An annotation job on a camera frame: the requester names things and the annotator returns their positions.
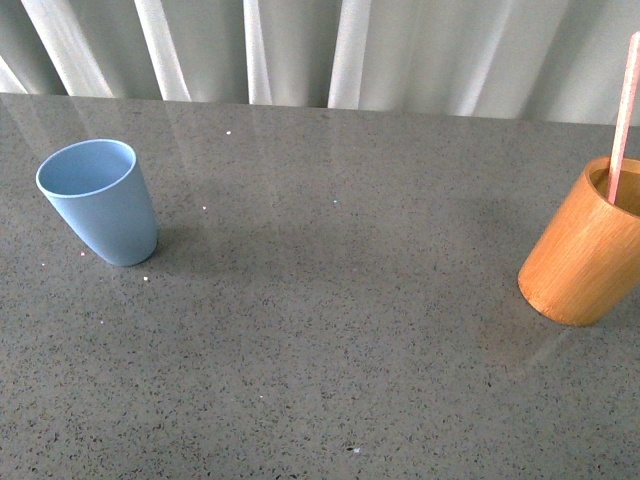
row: orange cup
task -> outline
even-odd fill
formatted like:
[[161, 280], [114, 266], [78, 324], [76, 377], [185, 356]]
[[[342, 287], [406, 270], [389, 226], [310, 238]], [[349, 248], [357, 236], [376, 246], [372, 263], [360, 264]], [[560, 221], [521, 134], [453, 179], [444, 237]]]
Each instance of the orange cup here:
[[585, 167], [518, 275], [531, 306], [556, 322], [591, 325], [640, 283], [640, 161], [623, 160], [615, 205], [609, 162]]

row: plastic cup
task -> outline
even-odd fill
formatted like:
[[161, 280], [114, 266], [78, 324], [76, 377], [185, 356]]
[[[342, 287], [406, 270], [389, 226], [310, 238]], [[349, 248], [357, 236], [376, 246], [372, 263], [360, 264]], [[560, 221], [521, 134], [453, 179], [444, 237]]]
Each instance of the plastic cup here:
[[153, 205], [129, 145], [109, 139], [70, 145], [40, 165], [36, 183], [73, 231], [107, 262], [135, 265], [155, 250]]

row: pink straw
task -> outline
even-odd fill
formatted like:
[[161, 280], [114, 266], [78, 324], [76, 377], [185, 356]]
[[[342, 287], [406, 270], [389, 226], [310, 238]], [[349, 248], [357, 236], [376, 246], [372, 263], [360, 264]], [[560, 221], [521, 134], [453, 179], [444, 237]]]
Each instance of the pink straw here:
[[640, 75], [640, 62], [638, 62], [639, 50], [640, 32], [636, 32], [631, 36], [631, 44], [629, 45], [627, 67], [624, 71], [624, 82], [622, 84], [622, 96], [620, 97], [620, 107], [618, 108], [616, 133], [613, 137], [613, 150], [611, 151], [611, 163], [609, 165], [609, 186], [607, 190], [607, 200], [609, 203], [615, 203], [616, 193], [618, 193], [624, 147], [627, 143], [627, 133], [629, 132], [633, 102], [638, 86], [638, 76]]

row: countertop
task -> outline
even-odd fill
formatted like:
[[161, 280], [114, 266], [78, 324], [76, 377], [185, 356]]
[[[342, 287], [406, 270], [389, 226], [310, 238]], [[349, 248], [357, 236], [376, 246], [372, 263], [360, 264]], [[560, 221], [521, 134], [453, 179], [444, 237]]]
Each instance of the countertop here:
[[[35, 185], [137, 151], [154, 255]], [[633, 478], [640, 292], [566, 327], [517, 273], [613, 127], [0, 95], [0, 478]], [[640, 156], [640, 130], [628, 156]]]

